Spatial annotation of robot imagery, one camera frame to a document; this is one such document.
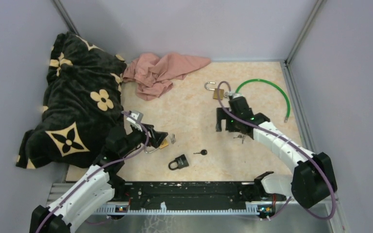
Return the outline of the long-shackle brass padlock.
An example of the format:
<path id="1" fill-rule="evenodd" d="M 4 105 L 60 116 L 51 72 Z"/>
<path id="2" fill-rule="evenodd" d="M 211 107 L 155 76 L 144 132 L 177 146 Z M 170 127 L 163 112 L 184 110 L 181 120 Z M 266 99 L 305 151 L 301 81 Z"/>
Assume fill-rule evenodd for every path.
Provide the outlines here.
<path id="1" fill-rule="evenodd" d="M 167 147 L 168 145 L 169 145 L 168 140 L 167 140 L 167 139 L 164 139 L 164 140 L 162 141 L 162 143 L 159 145 L 159 147 L 154 148 L 154 149 L 151 149 L 151 150 L 145 148 L 145 149 L 144 149 L 144 152 L 145 152 L 146 154 L 150 154 L 150 153 L 153 153 L 153 152 L 155 152 L 155 151 L 157 151 L 157 150 L 163 149 L 163 148 Z"/>

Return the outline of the small silver key pair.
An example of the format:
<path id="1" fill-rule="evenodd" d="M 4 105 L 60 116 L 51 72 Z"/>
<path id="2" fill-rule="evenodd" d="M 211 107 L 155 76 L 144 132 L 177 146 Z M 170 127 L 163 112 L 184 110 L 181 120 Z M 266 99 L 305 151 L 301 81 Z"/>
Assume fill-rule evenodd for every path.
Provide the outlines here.
<path id="1" fill-rule="evenodd" d="M 170 135 L 170 141 L 171 141 L 172 144 L 174 144 L 176 142 L 175 134 Z"/>

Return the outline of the black padlock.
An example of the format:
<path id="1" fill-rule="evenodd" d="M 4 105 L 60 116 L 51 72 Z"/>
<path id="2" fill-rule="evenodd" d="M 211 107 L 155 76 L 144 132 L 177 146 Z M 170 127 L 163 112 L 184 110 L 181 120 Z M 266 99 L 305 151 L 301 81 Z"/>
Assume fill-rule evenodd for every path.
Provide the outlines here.
<path id="1" fill-rule="evenodd" d="M 189 166 L 189 162 L 185 154 L 176 157 L 173 161 L 169 162 L 168 168 L 170 170 L 182 169 Z"/>

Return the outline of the black-head key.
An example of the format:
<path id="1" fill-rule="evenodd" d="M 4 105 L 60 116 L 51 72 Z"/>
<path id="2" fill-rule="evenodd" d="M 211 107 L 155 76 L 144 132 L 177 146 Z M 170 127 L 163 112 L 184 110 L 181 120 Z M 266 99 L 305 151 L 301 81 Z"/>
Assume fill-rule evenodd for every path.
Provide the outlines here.
<path id="1" fill-rule="evenodd" d="M 207 150 L 201 150 L 199 152 L 195 152 L 194 154 L 207 155 Z"/>

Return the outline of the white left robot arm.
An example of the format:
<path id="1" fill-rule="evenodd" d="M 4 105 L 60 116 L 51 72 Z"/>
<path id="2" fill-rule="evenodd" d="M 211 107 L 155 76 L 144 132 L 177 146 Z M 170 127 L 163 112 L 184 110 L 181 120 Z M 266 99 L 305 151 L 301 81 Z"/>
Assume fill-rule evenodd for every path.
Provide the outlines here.
<path id="1" fill-rule="evenodd" d="M 74 233 L 103 204 L 125 197 L 125 181 L 117 176 L 124 161 L 143 151 L 138 146 L 158 148 L 169 135 L 149 124 L 134 123 L 131 129 L 127 134 L 113 127 L 85 175 L 49 206 L 34 209 L 31 233 Z"/>

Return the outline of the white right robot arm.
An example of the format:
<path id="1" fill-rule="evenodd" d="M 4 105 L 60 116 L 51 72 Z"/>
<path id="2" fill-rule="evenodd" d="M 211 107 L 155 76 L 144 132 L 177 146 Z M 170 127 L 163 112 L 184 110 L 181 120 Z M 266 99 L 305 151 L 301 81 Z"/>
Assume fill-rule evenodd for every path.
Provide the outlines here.
<path id="1" fill-rule="evenodd" d="M 272 194 L 294 198 L 309 209 L 338 189 L 330 157 L 312 152 L 283 134 L 263 113 L 253 113 L 243 96 L 230 98 L 229 107 L 216 109 L 216 131 L 237 132 L 264 145 L 290 170 L 290 175 L 265 172 L 256 178 L 254 194 L 267 200 Z"/>

